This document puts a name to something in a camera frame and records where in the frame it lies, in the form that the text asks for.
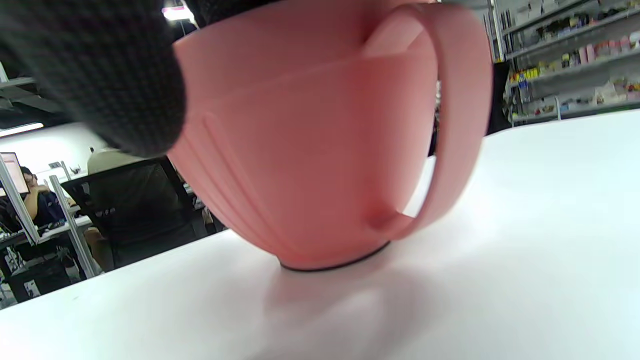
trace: dark gray gloved hand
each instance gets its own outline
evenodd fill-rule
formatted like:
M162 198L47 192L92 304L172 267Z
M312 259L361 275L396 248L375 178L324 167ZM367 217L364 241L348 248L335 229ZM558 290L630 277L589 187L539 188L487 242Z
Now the dark gray gloved hand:
M190 0L202 27L275 0ZM110 146L164 154L185 91L162 0L0 0L0 41Z

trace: white table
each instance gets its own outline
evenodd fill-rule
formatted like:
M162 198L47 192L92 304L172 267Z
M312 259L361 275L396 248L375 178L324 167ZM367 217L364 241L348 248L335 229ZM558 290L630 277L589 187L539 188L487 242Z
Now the white table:
M0 352L640 359L639 135L640 111L499 133L451 213L366 262L296 274L226 231L0 311Z

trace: black chair back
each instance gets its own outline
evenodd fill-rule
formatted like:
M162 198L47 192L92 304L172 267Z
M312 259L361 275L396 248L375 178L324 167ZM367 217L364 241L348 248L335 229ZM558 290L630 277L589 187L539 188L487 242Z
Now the black chair back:
M509 129L511 127L511 123L507 120L507 117L504 114L503 104L504 88L507 85L507 79L509 79L509 67L510 64L508 62L493 64L493 96L491 103L491 115L489 117L489 124L486 130L487 135Z
M206 236L202 216L167 157L61 185L109 240L115 267Z

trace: computer monitor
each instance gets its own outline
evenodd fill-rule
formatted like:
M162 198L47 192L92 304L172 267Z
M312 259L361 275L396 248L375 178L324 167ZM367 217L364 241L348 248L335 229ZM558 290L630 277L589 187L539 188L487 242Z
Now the computer monitor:
M22 175L20 163L18 162L18 157L15 155L15 152L0 152L0 157L2 157L6 169L9 170L9 175L11 175L11 179L18 192L21 194L29 193L29 187L27 187L27 182L24 180L24 175ZM2 184L0 184L0 197L2 196L6 196L6 192Z

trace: mug base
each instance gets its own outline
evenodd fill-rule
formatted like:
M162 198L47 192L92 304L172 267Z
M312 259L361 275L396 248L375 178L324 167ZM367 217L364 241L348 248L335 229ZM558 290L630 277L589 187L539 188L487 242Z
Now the mug base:
M353 265L355 263L359 263L359 262L361 262L363 260L369 259L371 256L373 256L373 255L381 252L382 250L384 250L385 247L387 247L390 243L391 243L391 241L387 241L386 243L384 243L384 245L382 245L381 247L377 248L376 250L374 250L374 251L372 251L372 252L370 252L370 253L368 253L368 254L366 254L364 256L361 256L361 257L359 257L357 259L354 259L354 260L351 260L351 261L348 261L346 263L342 263L342 264L339 264L339 265L332 265L332 266L327 266L327 267L324 267L324 268L299 269L299 268L292 268L292 267L287 266L287 265L283 264L282 262L280 262L280 266L282 266L283 268L285 268L287 270L295 271L295 272L321 272L321 271L336 270L336 269L344 268L346 266Z

